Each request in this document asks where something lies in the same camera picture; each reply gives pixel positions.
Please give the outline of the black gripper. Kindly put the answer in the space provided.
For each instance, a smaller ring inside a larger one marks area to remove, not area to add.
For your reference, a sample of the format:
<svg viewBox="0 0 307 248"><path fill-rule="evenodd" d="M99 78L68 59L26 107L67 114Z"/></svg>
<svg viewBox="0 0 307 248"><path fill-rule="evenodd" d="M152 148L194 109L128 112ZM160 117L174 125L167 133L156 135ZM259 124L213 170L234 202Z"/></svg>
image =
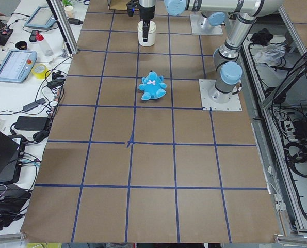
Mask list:
<svg viewBox="0 0 307 248"><path fill-rule="evenodd" d="M142 24L142 37L143 42L148 41L148 35L150 30L150 20L154 18L154 7L143 7L139 5L140 17L143 19Z"/></svg>

